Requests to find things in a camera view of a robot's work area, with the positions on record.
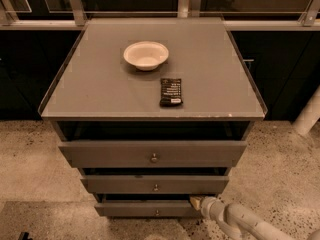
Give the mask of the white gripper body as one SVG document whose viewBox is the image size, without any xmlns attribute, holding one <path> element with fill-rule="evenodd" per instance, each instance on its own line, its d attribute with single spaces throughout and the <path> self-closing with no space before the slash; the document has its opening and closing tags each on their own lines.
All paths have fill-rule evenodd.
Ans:
<svg viewBox="0 0 320 240">
<path fill-rule="evenodd" d="M 206 219 L 216 221 L 220 224 L 226 224 L 227 205 L 215 197 L 205 197 L 201 201 L 200 211 Z"/>
</svg>

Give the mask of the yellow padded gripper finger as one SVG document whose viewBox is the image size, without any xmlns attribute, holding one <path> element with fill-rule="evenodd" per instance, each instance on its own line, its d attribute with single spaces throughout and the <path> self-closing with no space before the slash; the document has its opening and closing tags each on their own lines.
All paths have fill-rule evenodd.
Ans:
<svg viewBox="0 0 320 240">
<path fill-rule="evenodd" d="M 201 204 L 203 200 L 204 200 L 204 196 L 191 196 L 189 198 L 191 205 L 197 211 L 201 210 Z"/>
</svg>

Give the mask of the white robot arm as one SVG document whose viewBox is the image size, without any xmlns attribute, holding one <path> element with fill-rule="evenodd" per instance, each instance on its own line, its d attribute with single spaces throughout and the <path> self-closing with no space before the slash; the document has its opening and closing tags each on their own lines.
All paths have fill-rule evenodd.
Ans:
<svg viewBox="0 0 320 240">
<path fill-rule="evenodd" d="M 241 204 L 224 204 L 216 197 L 191 196 L 190 203 L 205 219 L 213 220 L 233 240 L 249 233 L 257 240 L 295 240 Z"/>
</svg>

